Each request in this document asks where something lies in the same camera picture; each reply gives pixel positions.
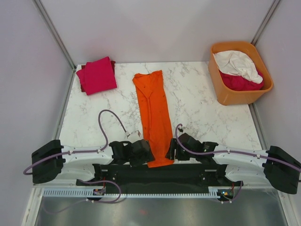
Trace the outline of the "crimson t shirt in basket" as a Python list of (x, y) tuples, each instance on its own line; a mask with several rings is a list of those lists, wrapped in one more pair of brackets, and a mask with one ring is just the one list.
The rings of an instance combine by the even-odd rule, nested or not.
[(219, 73), (224, 85), (234, 91), (261, 90), (264, 86), (264, 81), (262, 81), (261, 83), (255, 83), (243, 78), (242, 76), (224, 74), (221, 71), (219, 71)]

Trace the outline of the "left corner aluminium post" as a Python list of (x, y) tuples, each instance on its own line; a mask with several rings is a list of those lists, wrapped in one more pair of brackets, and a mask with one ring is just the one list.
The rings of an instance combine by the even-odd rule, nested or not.
[(59, 46), (61, 52), (63, 53), (65, 59), (67, 60), (69, 66), (72, 70), (76, 69), (76, 65), (74, 61), (71, 58), (71, 55), (69, 54), (62, 38), (59, 35), (59, 32), (57, 31), (52, 19), (50, 18), (49, 13), (47, 12), (45, 6), (43, 5), (43, 2), (41, 0), (32, 0), (33, 4), (37, 8), (39, 14), (41, 15), (43, 21), (45, 22), (48, 30), (50, 31), (51, 35), (53, 36), (56, 44)]

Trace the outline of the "corner aluminium post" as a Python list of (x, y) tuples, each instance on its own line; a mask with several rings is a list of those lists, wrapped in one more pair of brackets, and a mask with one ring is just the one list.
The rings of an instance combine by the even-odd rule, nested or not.
[(255, 35), (251, 40), (251, 44), (256, 46), (258, 41), (260, 40), (261, 36), (263, 35), (265, 29), (269, 25), (269, 22), (273, 18), (275, 12), (277, 11), (279, 5), (281, 4), (282, 0), (273, 0), (271, 6), (269, 7), (267, 13), (265, 14), (261, 24), (259, 25)]
[(45, 6), (43, 5), (43, 2), (41, 0), (32, 0), (33, 4), (37, 8), (39, 14), (41, 15), (43, 21), (45, 22), (48, 30), (50, 31), (51, 35), (53, 36), (56, 44), (59, 46), (61, 52), (63, 53), (65, 59), (67, 60), (69, 66), (72, 70), (76, 69), (76, 65), (74, 61), (71, 58), (71, 55), (69, 54), (62, 38), (59, 35), (59, 32), (57, 31), (52, 19), (50, 18), (49, 13), (47, 12)]

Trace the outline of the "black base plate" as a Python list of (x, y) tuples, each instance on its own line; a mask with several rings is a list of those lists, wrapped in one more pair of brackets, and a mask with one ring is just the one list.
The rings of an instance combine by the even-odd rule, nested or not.
[(147, 165), (94, 164), (92, 179), (77, 186), (105, 186), (107, 194), (194, 194), (208, 193), (209, 187), (240, 186), (225, 177), (225, 165), (173, 164), (157, 168)]

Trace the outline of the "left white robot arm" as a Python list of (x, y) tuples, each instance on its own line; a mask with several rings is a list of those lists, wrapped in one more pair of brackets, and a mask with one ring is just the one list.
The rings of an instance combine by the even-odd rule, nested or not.
[(32, 165), (25, 170), (34, 184), (53, 180), (76, 181), (82, 185), (89, 181), (99, 185), (103, 181), (103, 165), (141, 166), (153, 161), (148, 141), (113, 141), (105, 147), (72, 147), (52, 140), (32, 153)]

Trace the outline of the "orange plastic basket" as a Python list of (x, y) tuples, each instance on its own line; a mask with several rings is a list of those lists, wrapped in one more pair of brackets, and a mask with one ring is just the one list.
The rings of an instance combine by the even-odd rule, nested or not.
[[(222, 81), (214, 54), (226, 50), (238, 50), (247, 54), (254, 62), (256, 69), (262, 73), (264, 86), (260, 90), (234, 91), (229, 89)], [(273, 80), (268, 72), (256, 47), (246, 41), (226, 41), (218, 42), (210, 47), (210, 60), (208, 70), (214, 87), (217, 101), (222, 105), (242, 105), (252, 104), (263, 94), (273, 88)]]

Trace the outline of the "white t shirt in basket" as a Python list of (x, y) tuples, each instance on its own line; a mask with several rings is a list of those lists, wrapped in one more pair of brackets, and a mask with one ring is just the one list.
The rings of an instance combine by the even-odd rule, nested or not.
[(219, 70), (224, 74), (240, 76), (256, 84), (263, 82), (263, 78), (258, 74), (252, 59), (241, 51), (218, 52), (214, 54), (214, 59)]

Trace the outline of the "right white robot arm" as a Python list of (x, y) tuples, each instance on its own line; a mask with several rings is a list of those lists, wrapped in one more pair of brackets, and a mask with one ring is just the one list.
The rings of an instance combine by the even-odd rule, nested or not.
[(255, 186), (271, 185), (281, 192), (297, 194), (300, 182), (300, 162), (278, 146), (270, 146), (268, 150), (244, 150), (216, 142), (200, 142), (183, 133), (171, 140), (166, 158), (217, 164), (215, 179), (223, 186), (243, 181)]

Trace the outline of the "orange t shirt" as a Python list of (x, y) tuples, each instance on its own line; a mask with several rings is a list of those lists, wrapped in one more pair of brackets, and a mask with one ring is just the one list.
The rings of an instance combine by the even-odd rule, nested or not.
[(148, 167), (171, 165), (173, 160), (166, 158), (173, 138), (166, 94), (164, 91), (163, 72), (135, 74), (133, 84), (136, 88), (138, 105), (143, 127), (143, 138), (149, 141), (154, 160)]

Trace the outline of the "right corner aluminium post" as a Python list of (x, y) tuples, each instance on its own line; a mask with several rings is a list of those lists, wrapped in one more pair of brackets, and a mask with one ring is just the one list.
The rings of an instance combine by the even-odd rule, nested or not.
[(265, 29), (269, 25), (269, 22), (273, 18), (275, 12), (277, 11), (279, 5), (281, 4), (282, 0), (273, 0), (271, 6), (269, 7), (267, 13), (265, 14), (261, 24), (259, 25), (255, 35), (251, 40), (251, 44), (256, 46), (258, 41), (260, 40), (261, 36), (263, 35)]

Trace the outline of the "folded pink t shirt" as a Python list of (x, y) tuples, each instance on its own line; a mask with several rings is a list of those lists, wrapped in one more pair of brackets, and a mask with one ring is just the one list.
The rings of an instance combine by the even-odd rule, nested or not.
[(87, 62), (85, 69), (78, 70), (76, 74), (88, 96), (117, 88), (111, 59), (108, 56), (94, 62)]

